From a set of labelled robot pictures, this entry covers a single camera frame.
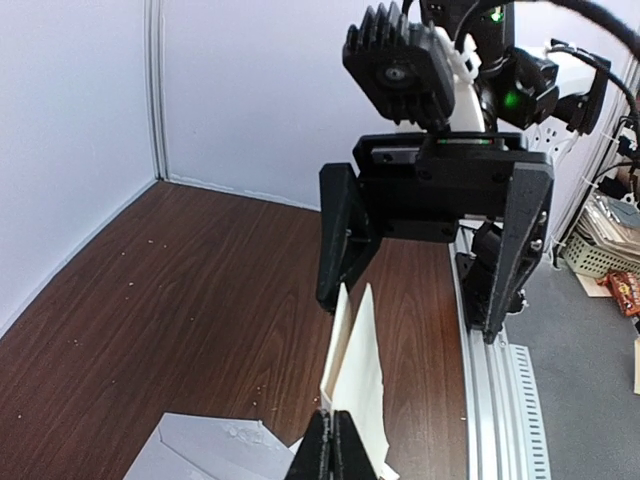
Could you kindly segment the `cream letter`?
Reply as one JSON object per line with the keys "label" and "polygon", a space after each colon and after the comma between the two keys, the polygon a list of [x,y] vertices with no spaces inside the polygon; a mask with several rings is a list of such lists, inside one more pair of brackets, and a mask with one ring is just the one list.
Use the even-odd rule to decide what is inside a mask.
{"label": "cream letter", "polygon": [[376,477],[397,479],[399,474],[386,463],[384,383],[370,285],[357,308],[346,286],[339,287],[319,391],[324,409],[350,413]]}

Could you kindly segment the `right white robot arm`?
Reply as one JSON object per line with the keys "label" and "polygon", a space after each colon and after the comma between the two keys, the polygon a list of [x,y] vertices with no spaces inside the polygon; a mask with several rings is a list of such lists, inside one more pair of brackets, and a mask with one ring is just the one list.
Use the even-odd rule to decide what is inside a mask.
{"label": "right white robot arm", "polygon": [[551,206],[551,158],[523,133],[551,117],[590,133],[610,64],[587,56],[584,74],[561,76],[568,44],[516,47],[506,3],[422,2],[417,23],[408,10],[368,8],[346,34],[348,73],[383,118],[414,131],[364,136],[352,162],[322,167],[316,298],[334,312],[385,238],[449,244],[463,219],[480,217],[457,262],[467,324],[492,343],[522,308]]}

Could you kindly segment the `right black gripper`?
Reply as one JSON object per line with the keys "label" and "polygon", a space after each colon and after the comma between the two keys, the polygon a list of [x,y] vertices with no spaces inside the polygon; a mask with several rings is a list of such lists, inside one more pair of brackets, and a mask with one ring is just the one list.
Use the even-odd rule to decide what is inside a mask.
{"label": "right black gripper", "polygon": [[553,166],[518,133],[450,132],[366,135],[349,163],[319,172],[320,307],[336,311],[342,285],[352,288],[378,252],[382,236],[450,243],[467,217],[503,220],[483,331],[492,344],[539,264],[547,232]]}

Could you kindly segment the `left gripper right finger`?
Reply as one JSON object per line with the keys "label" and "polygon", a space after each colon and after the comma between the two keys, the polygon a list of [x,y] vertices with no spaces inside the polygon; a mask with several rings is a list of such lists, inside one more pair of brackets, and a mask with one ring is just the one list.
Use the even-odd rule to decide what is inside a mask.
{"label": "left gripper right finger", "polygon": [[332,449],[334,479],[376,479],[376,473],[348,411],[334,413]]}

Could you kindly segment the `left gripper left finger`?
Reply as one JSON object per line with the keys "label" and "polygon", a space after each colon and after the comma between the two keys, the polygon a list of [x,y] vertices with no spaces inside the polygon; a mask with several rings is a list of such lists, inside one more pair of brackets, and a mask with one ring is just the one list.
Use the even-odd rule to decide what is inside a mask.
{"label": "left gripper left finger", "polygon": [[327,480],[330,477],[331,415],[316,410],[284,477],[285,480]]}

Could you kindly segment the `pale blue envelope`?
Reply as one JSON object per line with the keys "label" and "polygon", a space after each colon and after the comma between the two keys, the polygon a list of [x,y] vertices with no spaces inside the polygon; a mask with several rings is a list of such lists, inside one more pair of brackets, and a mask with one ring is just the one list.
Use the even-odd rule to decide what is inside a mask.
{"label": "pale blue envelope", "polygon": [[167,412],[125,477],[282,479],[299,445],[286,445],[260,420]]}

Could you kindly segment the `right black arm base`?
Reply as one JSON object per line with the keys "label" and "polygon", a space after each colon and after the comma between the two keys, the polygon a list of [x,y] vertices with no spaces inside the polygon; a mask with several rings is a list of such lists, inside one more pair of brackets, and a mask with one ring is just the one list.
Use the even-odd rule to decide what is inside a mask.
{"label": "right black arm base", "polygon": [[464,299],[465,322],[469,328],[481,330],[489,344],[503,329],[504,319],[490,326],[487,322],[493,277],[496,270],[502,229],[484,222],[479,229],[462,226],[462,239],[471,234],[470,250],[455,255],[456,268]]}

